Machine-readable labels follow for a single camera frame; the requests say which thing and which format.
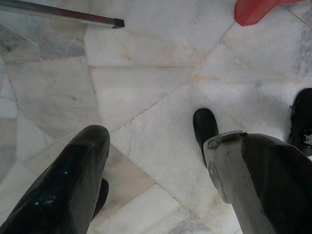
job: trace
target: black shoe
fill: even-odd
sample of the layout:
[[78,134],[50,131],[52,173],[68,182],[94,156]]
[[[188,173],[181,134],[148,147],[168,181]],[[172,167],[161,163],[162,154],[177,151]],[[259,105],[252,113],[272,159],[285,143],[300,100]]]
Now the black shoe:
[[292,106],[291,121],[289,144],[306,156],[312,155],[312,88],[298,93]]
[[206,108],[199,109],[195,111],[193,115],[193,127],[196,140],[201,149],[205,167],[207,167],[203,146],[206,140],[219,134],[215,116]]

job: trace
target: foot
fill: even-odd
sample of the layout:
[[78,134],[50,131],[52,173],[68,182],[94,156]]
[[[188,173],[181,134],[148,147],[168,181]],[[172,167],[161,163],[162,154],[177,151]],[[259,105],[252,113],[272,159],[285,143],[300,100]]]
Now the foot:
[[218,126],[213,113],[206,109],[199,109],[193,115],[193,127],[197,142],[199,143],[205,167],[207,162],[204,155],[204,143],[209,138],[219,134]]
[[292,106],[289,144],[306,156],[312,155],[312,88],[299,92]]

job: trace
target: red object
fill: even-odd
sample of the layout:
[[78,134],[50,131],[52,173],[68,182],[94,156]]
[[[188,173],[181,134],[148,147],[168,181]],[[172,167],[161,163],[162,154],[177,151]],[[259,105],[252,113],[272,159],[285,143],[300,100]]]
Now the red object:
[[242,26],[258,23],[273,7],[302,0],[237,0],[235,20]]

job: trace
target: metal rod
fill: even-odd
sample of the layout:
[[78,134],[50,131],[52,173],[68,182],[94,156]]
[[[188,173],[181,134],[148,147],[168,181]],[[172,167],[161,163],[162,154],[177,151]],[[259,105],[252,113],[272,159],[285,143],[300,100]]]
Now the metal rod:
[[19,0],[0,0],[0,10],[113,28],[124,27],[124,21],[122,19],[96,16]]

